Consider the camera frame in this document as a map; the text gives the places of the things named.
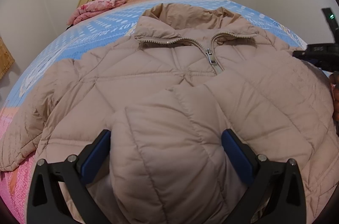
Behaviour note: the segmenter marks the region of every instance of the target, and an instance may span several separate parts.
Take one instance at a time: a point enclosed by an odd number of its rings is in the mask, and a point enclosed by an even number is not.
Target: bed
[[[89,1],[92,0],[80,0],[79,5]],[[6,132],[13,116],[32,87],[53,63],[64,58],[80,59],[88,50],[105,46],[121,36],[133,33],[139,16],[146,9],[159,3],[190,4],[210,10],[222,6],[240,13],[254,25],[268,30],[289,45],[306,48],[306,43],[300,37],[279,22],[231,0],[128,0],[127,4],[119,8],[85,20],[66,30],[39,54],[16,82],[0,111],[0,137]],[[12,223],[25,223],[25,199],[29,191],[32,168],[34,168],[33,153],[14,172],[0,173],[0,219],[1,214],[8,214],[9,219],[11,214],[17,220],[15,222],[12,219]]]

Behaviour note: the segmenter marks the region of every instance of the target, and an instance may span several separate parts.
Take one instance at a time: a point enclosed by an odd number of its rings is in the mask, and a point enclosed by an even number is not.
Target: blue gripper pad
[[[95,144],[93,151],[81,165],[81,182],[86,185],[92,183],[102,163],[110,153],[111,132],[106,130],[103,137]]]
[[[221,144],[240,180],[247,186],[252,185],[254,181],[253,166],[228,130],[225,130],[222,133]]]

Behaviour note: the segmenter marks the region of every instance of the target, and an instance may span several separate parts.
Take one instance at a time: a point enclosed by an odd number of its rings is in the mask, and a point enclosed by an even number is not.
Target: metal screw
[[[69,162],[74,162],[75,160],[77,160],[77,156],[76,155],[70,155],[67,157],[67,161]]]
[[[42,166],[44,163],[45,163],[45,159],[40,159],[37,164],[38,166]]]
[[[259,154],[258,155],[258,160],[261,161],[261,162],[265,162],[267,160],[267,157],[264,154]]]
[[[289,159],[289,163],[292,165],[292,166],[295,166],[297,164],[296,160],[291,158]]]

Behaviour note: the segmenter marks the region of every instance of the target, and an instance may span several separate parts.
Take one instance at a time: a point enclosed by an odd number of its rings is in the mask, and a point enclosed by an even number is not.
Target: blue bedsheet
[[[18,107],[45,71],[61,59],[80,59],[81,55],[93,48],[116,41],[133,30],[139,16],[159,3],[182,3],[212,10],[224,7],[240,13],[254,25],[281,38],[291,46],[306,47],[306,43],[295,33],[275,20],[230,0],[146,0],[124,5],[107,11],[97,17],[83,21],[61,34],[46,47],[21,75],[12,88],[4,107]]]

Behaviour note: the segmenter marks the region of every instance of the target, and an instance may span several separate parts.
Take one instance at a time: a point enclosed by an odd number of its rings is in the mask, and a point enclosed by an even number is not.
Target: pink bedsheet
[[[18,107],[4,107],[0,112],[0,138],[6,132],[18,109]],[[31,184],[30,175],[34,163],[34,154],[35,152],[31,153],[20,164],[17,172],[0,172],[0,196],[20,224],[25,224],[25,201]]]

